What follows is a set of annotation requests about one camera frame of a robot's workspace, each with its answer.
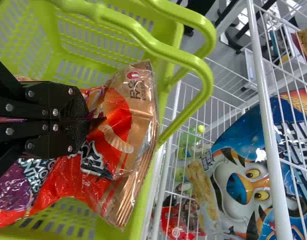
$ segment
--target wire rack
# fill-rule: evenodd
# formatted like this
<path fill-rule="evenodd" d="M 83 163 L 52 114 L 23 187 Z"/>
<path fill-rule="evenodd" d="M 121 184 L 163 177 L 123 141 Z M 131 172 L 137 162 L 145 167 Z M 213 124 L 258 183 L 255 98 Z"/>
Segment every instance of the wire rack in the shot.
<path fill-rule="evenodd" d="M 278 12 L 278 14 L 276 14 L 275 11 L 277 8 L 279 7 L 281 10 L 282 6 L 285 6 L 288 12 L 284 12 L 283 14 Z M 161 233 L 161 230 L 158 230 L 160 227 L 160 209 L 162 202 L 168 196 L 176 198 L 180 206 L 182 202 L 185 201 L 189 205 L 188 216 L 191 214 L 191 206 L 196 204 L 192 190 L 186 191 L 183 188 L 181 190 L 176 190 L 177 185 L 185 184 L 186 182 L 185 178 L 182 178 L 182 182 L 179 182 L 174 173 L 179 168 L 183 168 L 183 171 L 186 171 L 185 166 L 187 166 L 190 161 L 187 157 L 185 157 L 184 160 L 178 160 L 177 158 L 177 150 L 180 148 L 181 136 L 187 136 L 186 147 L 188 147 L 188 136 L 195 136 L 196 138 L 202 139 L 200 143 L 203 147 L 207 146 L 207 148 L 211 148 L 216 139 L 227 128 L 251 107 L 260 102 L 261 117 L 268 120 L 267 124 L 262 124 L 264 135 L 271 134 L 272 137 L 270 139 L 265 136 L 271 187 L 270 194 L 272 195 L 272 204 L 275 211 L 275 229 L 273 234 L 278 239 L 293 239 L 293 237 L 295 237 L 295 235 L 293 235 L 294 232 L 303 229 L 303 234 L 301 234 L 300 238 L 307 240 L 307 225 L 304 219 L 304 214 L 307 210 L 303 209 L 303 197 L 299 196 L 298 193 L 307 191 L 307 120 L 305 117 L 307 114 L 307 104 L 304 104 L 300 98 L 301 89 L 304 89 L 305 95 L 307 96 L 307 61 L 304 57 L 305 51 L 301 44 L 300 48 L 297 48 L 294 43 L 295 39 L 300 41 L 298 35 L 295 34 L 300 29 L 291 24 L 290 21 L 293 17 L 296 17 L 296 19 L 301 22 L 301 26 L 299 27 L 301 29 L 307 28 L 307 0 L 278 0 L 277 4 L 267 11 L 263 10 L 257 4 L 254 4 L 252 0 L 247 0 L 246 7 L 247 8 L 241 14 L 247 17 L 249 21 L 250 31 L 248 34 L 251 38 L 250 43 L 241 51 L 245 54 L 245 67 L 248 76 L 244 77 L 239 75 L 228 67 L 209 58 L 205 58 L 205 61 L 214 72 L 214 93 L 209 101 L 191 116 L 164 145 L 161 180 L 155 198 L 156 208 L 154 208 L 154 212 L 152 213 L 152 224 L 150 224 L 148 228 L 149 239 L 168 239 L 165 234 Z M 258 11 L 261 15 L 260 18 L 256 20 L 255 13 Z M 279 44 L 276 51 L 274 51 L 273 47 L 275 43 Z M 191 79 L 196 78 L 194 74 L 189 73 L 189 75 Z M 181 112 L 187 102 L 189 102 L 199 91 L 198 88 L 193 87 L 187 82 L 188 81 L 183 80 L 178 84 L 175 92 L 175 99 L 179 99 L 179 101 L 175 101 L 173 106 L 167 107 L 166 112 L 170 112 L 170 114 L 166 114 L 163 128 Z M 282 93 L 286 93 L 283 99 L 297 106 L 296 109 L 303 114 L 303 122 L 296 123 L 295 110 L 293 108 L 291 108 L 289 114 L 292 115 L 293 122 L 296 124 L 290 124 L 285 121 L 284 116 L 286 116 L 287 113 L 283 112 L 281 107 L 282 97 L 278 95 L 282 123 L 274 126 L 269 97 L 277 96 L 277 94 Z M 197 132 L 196 134 L 189 132 L 189 128 L 195 127 L 195 129 L 197 129 L 198 125 L 204 125 L 205 127 L 203 137 L 199 137 Z M 285 152 L 287 159 L 281 158 L 281 155 L 279 156 L 277 152 L 278 146 L 276 144 L 275 131 L 288 133 L 283 135 L 283 143 L 286 144 L 287 149 L 287 152 Z M 282 176 L 280 163 L 290 166 L 292 184 L 295 189 L 293 200 L 297 205 L 301 226 L 290 224 L 288 214 L 289 203 L 286 203 L 284 180 L 282 177 L 279 178 L 279 176 Z M 177 228 L 183 227 L 180 226 L 180 207 L 177 215 Z M 169 221 L 170 216 L 171 212 L 169 210 L 166 229 L 168 229 L 169 224 L 171 224 Z M 236 239 L 226 232 L 202 236 L 199 233 L 199 220 L 193 221 L 190 217 L 186 219 L 185 225 L 187 232 L 186 237 L 188 239 L 190 239 L 188 234 L 189 230 L 196 230 L 195 239 L 199 240 Z"/>

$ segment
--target white wire shelf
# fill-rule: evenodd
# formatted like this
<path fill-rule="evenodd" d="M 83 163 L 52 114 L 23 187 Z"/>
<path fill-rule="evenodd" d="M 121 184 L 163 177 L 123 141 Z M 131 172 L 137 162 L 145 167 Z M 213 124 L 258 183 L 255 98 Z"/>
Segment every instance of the white wire shelf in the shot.
<path fill-rule="evenodd" d="M 283 97 L 279 95 L 277 97 L 280 107 L 279 112 L 282 116 L 282 122 L 274 126 L 276 133 L 282 133 L 280 134 L 281 141 L 278 142 L 279 157 L 277 161 L 278 163 L 280 162 L 290 166 L 289 174 L 291 175 L 295 194 L 293 196 L 280 195 L 279 197 L 287 197 L 287 206 L 289 210 L 292 204 L 293 210 L 296 212 L 295 214 L 299 216 L 301 227 L 292 225 L 291 229 L 293 229 L 293 231 L 299 231 L 302 228 L 302 239 L 305 240 L 307 240 L 307 225 L 304 215 L 307 214 L 307 205 L 304 204 L 304 195 L 300 195 L 299 193 L 305 193 L 307 191 L 307 102 L 303 102 L 303 98 L 300 97 L 300 91 L 307 97 L 307 61 L 304 57 L 304 49 L 301 47 L 301 44 L 300 49 L 295 45 L 294 39 L 296 38 L 300 41 L 299 37 L 297 35 L 292 37 L 292 34 L 297 33 L 300 29 L 288 21 L 294 16 L 301 16 L 303 19 L 307 20 L 307 8 L 304 7 L 306 4 L 307 0 L 300 0 L 297 2 L 278 0 L 278 8 L 281 9 L 282 6 L 286 6 L 288 9 L 288 12 L 284 14 L 274 14 L 272 9 L 265 11 L 256 4 L 252 6 L 255 12 L 260 11 L 262 13 L 261 18 L 257 21 L 257 25 L 259 29 L 263 31 L 257 32 L 257 34 L 260 36 L 260 43 L 262 44 L 263 75 L 267 83 L 266 92 L 268 92 L 271 97 L 285 93 Z M 247 11 L 244 11 L 243 14 L 248 18 Z M 274 55 L 273 46 L 275 43 L 279 43 L 280 45 L 277 47 Z M 177 158 L 178 149 L 181 147 L 181 136 L 187 136 L 186 147 L 188 147 L 189 144 L 189 137 L 194 136 L 196 138 L 201 138 L 200 143 L 202 143 L 203 146 L 211 148 L 226 129 L 251 107 L 258 104 L 259 86 L 256 81 L 257 66 L 255 68 L 253 48 L 254 46 L 250 43 L 242 49 L 246 55 L 248 76 L 237 74 L 228 67 L 222 66 L 209 58 L 205 58 L 205 61 L 214 72 L 214 93 L 209 101 L 192 115 L 188 121 L 174 133 L 170 141 L 165 144 L 163 156 L 165 165 L 162 171 L 162 174 L 165 175 L 165 184 L 163 185 L 162 191 L 160 191 L 162 194 L 156 194 L 158 202 L 163 201 L 168 196 L 175 196 L 180 206 L 182 203 L 189 204 L 189 216 L 190 214 L 194 214 L 191 212 L 190 207 L 195 204 L 195 197 L 193 196 L 192 190 L 176 190 L 177 185 L 185 184 L 186 182 L 185 178 L 182 178 L 182 182 L 179 182 L 176 178 L 175 171 L 179 169 L 186 171 L 185 166 L 187 166 L 192 159 L 185 157 L 183 160 L 179 160 Z M 192 78 L 197 78 L 194 74 L 189 73 L 189 75 Z M 174 116 L 171 116 L 172 114 L 166 114 L 163 128 L 169 125 L 173 117 L 184 109 L 198 91 L 199 88 L 192 86 L 188 81 L 179 83 L 178 94 L 180 97 L 179 102 L 175 104 L 176 111 L 174 111 Z M 283 112 L 281 105 L 282 101 L 288 101 L 294 108 L 292 107 L 288 112 Z M 173 110 L 173 107 L 167 107 L 166 112 L 172 113 Z M 296 121 L 295 111 L 299 111 L 300 114 L 303 115 L 303 122 Z M 285 120 L 285 116 L 288 114 L 289 118 L 291 116 L 292 122 L 294 123 Z M 189 132 L 189 128 L 195 127 L 195 129 L 197 129 L 198 125 L 203 125 L 205 127 L 205 133 L 202 137 L 198 134 Z M 280 147 L 284 144 L 286 149 L 282 150 Z M 181 208 L 179 208 L 177 216 L 177 228 L 179 228 Z M 219 240 L 230 239 L 232 237 L 224 232 L 209 235 L 208 237 L 198 236 L 200 223 L 199 220 L 197 220 L 194 221 L 193 224 L 193 219 L 194 218 L 190 217 L 186 218 L 186 232 L 188 233 L 190 229 L 191 231 L 195 229 L 196 239 L 198 240 Z M 160 221 L 160 216 L 154 219 L 155 223 L 157 223 L 157 221 Z M 246 227 L 249 221 L 250 219 L 247 216 L 243 219 Z M 261 230 L 257 229 L 257 233 L 260 235 Z M 168 239 L 161 231 L 156 236 L 157 238 L 155 239 Z"/>

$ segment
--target metal bolt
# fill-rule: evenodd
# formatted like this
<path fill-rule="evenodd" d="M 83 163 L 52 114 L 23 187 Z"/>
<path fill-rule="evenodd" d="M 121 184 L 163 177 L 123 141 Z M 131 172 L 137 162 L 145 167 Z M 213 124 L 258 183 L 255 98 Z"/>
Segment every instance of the metal bolt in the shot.
<path fill-rule="evenodd" d="M 58 113 L 58 109 L 56 108 L 52 111 L 52 115 L 54 115 L 55 117 L 58 116 Z"/>
<path fill-rule="evenodd" d="M 57 132 L 58 129 L 59 129 L 58 124 L 54 124 L 53 127 L 52 127 L 52 130 L 54 130 L 55 132 Z"/>
<path fill-rule="evenodd" d="M 34 145 L 31 142 L 29 142 L 27 144 L 27 149 L 33 149 L 33 148 L 34 148 Z"/>
<path fill-rule="evenodd" d="M 8 103 L 8 104 L 5 106 L 5 109 L 6 109 L 8 112 L 11 112 L 12 110 L 14 110 L 14 106 L 11 105 L 10 103 Z"/>
<path fill-rule="evenodd" d="M 33 96 L 35 96 L 35 93 L 33 91 L 29 90 L 28 91 L 28 96 L 32 98 Z"/>
<path fill-rule="evenodd" d="M 8 127 L 6 130 L 5 130 L 5 134 L 7 134 L 8 136 L 11 136 L 14 134 L 14 130 L 11 128 L 11 127 Z"/>

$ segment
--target green plastic handle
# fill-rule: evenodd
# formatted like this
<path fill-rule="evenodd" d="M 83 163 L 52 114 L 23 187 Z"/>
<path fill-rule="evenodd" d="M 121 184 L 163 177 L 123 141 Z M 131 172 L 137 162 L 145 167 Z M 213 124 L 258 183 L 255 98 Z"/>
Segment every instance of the green plastic handle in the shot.
<path fill-rule="evenodd" d="M 179 50 L 155 39 L 143 26 L 133 18 L 107 8 L 100 3 L 91 3 L 84 0 L 47 0 L 65 12 L 80 14 L 91 19 L 95 23 L 103 24 L 131 35 L 151 55 L 169 61 L 173 64 L 188 68 L 200 77 L 202 88 L 195 98 L 174 119 L 167 129 L 159 136 L 158 146 L 161 146 L 168 138 L 200 108 L 213 91 L 213 73 L 208 65 L 199 57 Z M 168 81 L 161 89 L 165 93 L 171 91 L 176 81 Z"/>
<path fill-rule="evenodd" d="M 201 14 L 175 4 L 168 0 L 140 0 L 143 4 L 151 7 L 157 13 L 164 15 L 166 18 L 190 26 L 199 30 L 205 37 L 205 44 L 199 48 L 194 55 L 203 59 L 209 55 L 217 44 L 217 32 L 214 25 Z M 189 72 L 188 68 L 180 68 L 172 78 L 176 83 Z"/>

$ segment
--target product package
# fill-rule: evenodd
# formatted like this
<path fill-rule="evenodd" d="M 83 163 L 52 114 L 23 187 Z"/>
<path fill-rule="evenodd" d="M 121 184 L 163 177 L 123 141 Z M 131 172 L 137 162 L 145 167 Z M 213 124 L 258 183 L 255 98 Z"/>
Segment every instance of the product package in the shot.
<path fill-rule="evenodd" d="M 300 89 L 299 94 L 300 99 L 297 91 L 290 92 L 290 97 L 288 93 L 280 95 L 284 122 L 278 96 L 271 97 L 270 103 L 279 157 L 288 162 L 290 157 L 293 164 L 301 167 L 304 160 L 307 168 L 306 89 Z M 294 239 L 303 240 L 305 232 L 301 214 L 307 233 L 307 176 L 295 167 L 293 176 L 289 165 L 280 164 L 292 234 Z M 225 239 L 239 240 L 276 239 L 259 105 L 252 107 L 232 124 L 210 150 L 192 159 L 182 174 L 191 184 L 192 195 L 198 205 L 196 212 L 199 226 L 207 235 L 221 233 Z"/>
<path fill-rule="evenodd" d="M 304 55 L 307 62 L 307 28 L 297 33 L 292 33 L 291 38 L 299 52 Z"/>
<path fill-rule="evenodd" d="M 15 159 L 0 178 L 0 228 L 75 197 L 123 230 L 157 143 L 156 89 L 149 61 L 120 70 L 105 86 L 81 89 L 88 118 L 103 120 L 91 122 L 77 154 Z"/>
<path fill-rule="evenodd" d="M 181 200 L 174 195 L 166 197 L 160 218 L 163 234 L 170 240 L 194 240 L 196 237 L 205 237 L 206 233 L 198 225 L 198 210 L 199 206 L 195 200 Z"/>

